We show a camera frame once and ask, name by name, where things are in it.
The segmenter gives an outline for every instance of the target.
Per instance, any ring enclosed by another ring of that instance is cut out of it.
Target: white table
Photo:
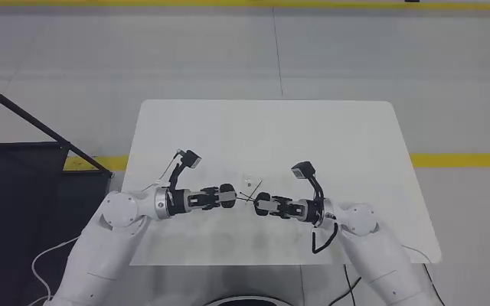
[[[441,258],[429,214],[390,103],[297,100],[149,100],[142,104],[123,190],[155,181],[177,148],[202,157],[178,187],[199,190],[231,183],[311,198],[290,168],[311,161],[325,196],[371,203],[400,241]],[[153,222],[132,265],[313,265],[348,262],[340,244],[311,252],[312,226],[257,216],[252,204],[195,210]],[[317,237],[326,239],[329,233]],[[426,262],[409,252],[413,262]]]

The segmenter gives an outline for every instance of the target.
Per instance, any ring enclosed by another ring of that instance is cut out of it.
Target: yellow floor line
[[[329,0],[0,0],[0,6],[201,6],[261,8],[360,8],[419,10],[490,10],[490,3],[335,2]]]
[[[111,171],[125,171],[128,155],[97,156],[95,159]],[[415,168],[490,168],[490,153],[484,154],[410,154]],[[78,156],[69,156],[64,165],[67,171],[95,170],[95,167]]]

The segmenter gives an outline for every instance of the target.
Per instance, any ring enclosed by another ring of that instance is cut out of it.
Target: black fabric
[[[0,295],[16,305],[41,227],[54,207],[67,149],[56,142],[0,144]]]
[[[57,142],[0,144],[0,295],[25,306],[45,296],[31,262],[45,249],[80,235],[106,195],[100,171],[63,172],[68,150]],[[54,294],[73,244],[36,262]]]
[[[80,235],[106,196],[109,178],[100,171],[65,171],[57,188],[48,222],[42,228],[36,254]],[[55,249],[36,261],[36,270],[56,292],[74,243]],[[19,306],[46,295],[44,286],[30,273]]]

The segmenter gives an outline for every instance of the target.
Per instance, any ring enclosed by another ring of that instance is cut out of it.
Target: black metal pole
[[[11,100],[7,99],[2,94],[0,94],[0,103],[4,105],[6,108],[10,109],[12,112],[22,117],[25,121],[31,123],[36,128],[40,129],[42,132],[49,135],[52,139],[56,140],[57,142],[60,142],[62,145],[66,145],[71,151],[73,151],[73,153],[80,156],[84,160],[88,161],[92,166],[101,170],[104,174],[109,175],[110,177],[113,175],[111,171],[109,171],[107,168],[99,164],[95,159],[83,153],[82,150],[77,148],[75,145],[72,145],[71,142],[61,137],[61,135],[59,135],[52,129],[48,128],[43,122],[37,120],[33,115],[24,111],[20,106],[13,103]]]

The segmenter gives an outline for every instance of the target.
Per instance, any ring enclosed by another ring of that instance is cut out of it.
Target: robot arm
[[[165,220],[195,209],[231,208],[236,193],[223,184],[200,191],[175,189],[177,177],[201,160],[194,152],[179,152],[170,185],[152,185],[144,192],[111,192],[83,229],[71,250],[61,285],[50,306],[102,304],[113,283],[129,265],[151,220]]]
[[[257,195],[254,206],[260,216],[271,214],[283,219],[295,218],[324,230],[334,230],[352,265],[364,281],[377,292],[386,305],[431,306],[433,303],[420,287],[408,255],[392,230],[377,218],[375,210],[366,203],[337,205],[325,199],[315,179],[315,169],[309,162],[292,168],[297,178],[309,179],[315,189],[314,200],[293,201],[285,197]]]

